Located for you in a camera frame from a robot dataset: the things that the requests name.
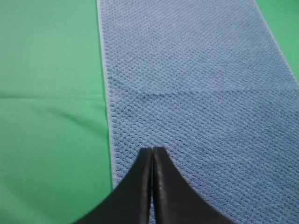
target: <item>black object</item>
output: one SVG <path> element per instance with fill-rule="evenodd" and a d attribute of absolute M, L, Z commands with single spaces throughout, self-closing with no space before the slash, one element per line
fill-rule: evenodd
<path fill-rule="evenodd" d="M 141 149 L 119 186 L 75 224 L 147 224 L 151 190 L 157 224 L 232 224 L 196 194 L 163 147 Z"/>

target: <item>textured towel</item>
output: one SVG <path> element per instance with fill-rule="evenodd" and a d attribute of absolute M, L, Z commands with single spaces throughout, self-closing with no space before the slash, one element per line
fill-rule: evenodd
<path fill-rule="evenodd" d="M 299 86 L 255 2 L 98 4 L 115 183 L 164 146 L 235 222 L 297 224 Z"/>

